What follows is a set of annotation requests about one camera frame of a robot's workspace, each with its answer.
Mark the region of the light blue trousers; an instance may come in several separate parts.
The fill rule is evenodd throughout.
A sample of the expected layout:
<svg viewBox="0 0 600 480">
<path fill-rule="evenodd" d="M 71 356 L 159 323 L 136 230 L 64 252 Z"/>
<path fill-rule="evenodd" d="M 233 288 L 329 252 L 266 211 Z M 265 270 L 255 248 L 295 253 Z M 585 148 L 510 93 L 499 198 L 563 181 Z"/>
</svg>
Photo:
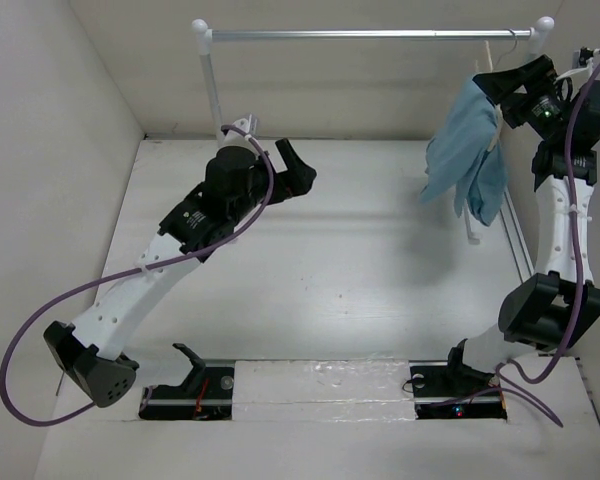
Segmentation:
<svg viewBox="0 0 600 480">
<path fill-rule="evenodd" d="M 490 226 L 508 183 L 501 129 L 499 110 L 468 78 L 426 147 L 427 184 L 419 200 L 428 203 L 452 189 L 457 216 L 467 209 L 480 224 Z"/>
</svg>

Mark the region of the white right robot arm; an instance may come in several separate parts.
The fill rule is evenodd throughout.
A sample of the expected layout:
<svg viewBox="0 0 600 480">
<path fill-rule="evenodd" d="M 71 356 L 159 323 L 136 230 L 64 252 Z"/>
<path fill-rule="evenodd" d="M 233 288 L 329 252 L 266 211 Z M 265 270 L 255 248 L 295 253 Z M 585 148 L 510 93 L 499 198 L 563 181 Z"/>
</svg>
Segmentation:
<svg viewBox="0 0 600 480">
<path fill-rule="evenodd" d="M 456 394 L 486 385 L 498 364 L 528 351 L 562 355 L 600 317 L 587 258 L 600 80 L 591 76 L 575 91 L 570 76 L 542 55 L 474 82 L 510 127 L 529 124 L 542 139 L 532 161 L 539 244 L 534 274 L 506 296 L 497 325 L 451 349 L 442 381 Z"/>
</svg>

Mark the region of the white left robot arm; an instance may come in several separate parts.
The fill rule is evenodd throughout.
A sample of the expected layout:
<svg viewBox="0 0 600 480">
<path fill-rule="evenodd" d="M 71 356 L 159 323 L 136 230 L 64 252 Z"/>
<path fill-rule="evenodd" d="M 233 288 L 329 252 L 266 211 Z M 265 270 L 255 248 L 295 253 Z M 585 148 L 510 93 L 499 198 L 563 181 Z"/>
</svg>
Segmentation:
<svg viewBox="0 0 600 480">
<path fill-rule="evenodd" d="M 99 408 L 119 401 L 138 365 L 123 352 L 145 317 L 218 243 L 262 205 L 307 194 L 317 177 L 291 143 L 275 143 L 285 165 L 269 171 L 250 147 L 224 146 L 206 165 L 204 180 L 160 222 L 138 271 L 116 281 L 72 322 L 52 322 L 43 338 L 56 363 Z"/>
</svg>

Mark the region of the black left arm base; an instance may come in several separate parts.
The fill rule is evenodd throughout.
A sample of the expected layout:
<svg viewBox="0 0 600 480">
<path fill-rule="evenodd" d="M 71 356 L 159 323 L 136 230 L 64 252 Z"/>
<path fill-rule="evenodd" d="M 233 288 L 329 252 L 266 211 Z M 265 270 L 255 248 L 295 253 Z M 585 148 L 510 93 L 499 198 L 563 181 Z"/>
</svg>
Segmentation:
<svg viewBox="0 0 600 480">
<path fill-rule="evenodd" d="M 173 347 L 191 369 L 178 385 L 143 389 L 138 416 L 145 421 L 225 421 L 232 419 L 235 360 L 203 359 L 183 343 Z"/>
</svg>

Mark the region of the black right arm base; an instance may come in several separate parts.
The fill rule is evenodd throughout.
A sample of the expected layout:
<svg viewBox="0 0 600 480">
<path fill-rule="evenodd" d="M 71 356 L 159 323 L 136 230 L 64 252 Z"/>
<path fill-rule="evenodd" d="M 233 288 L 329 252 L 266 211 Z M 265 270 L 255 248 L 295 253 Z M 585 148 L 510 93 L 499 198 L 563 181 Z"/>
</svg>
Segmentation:
<svg viewBox="0 0 600 480">
<path fill-rule="evenodd" d="M 417 420 L 507 419 L 493 374 L 466 366 L 463 353 L 461 342 L 446 360 L 409 362 L 402 390 L 413 397 Z"/>
</svg>

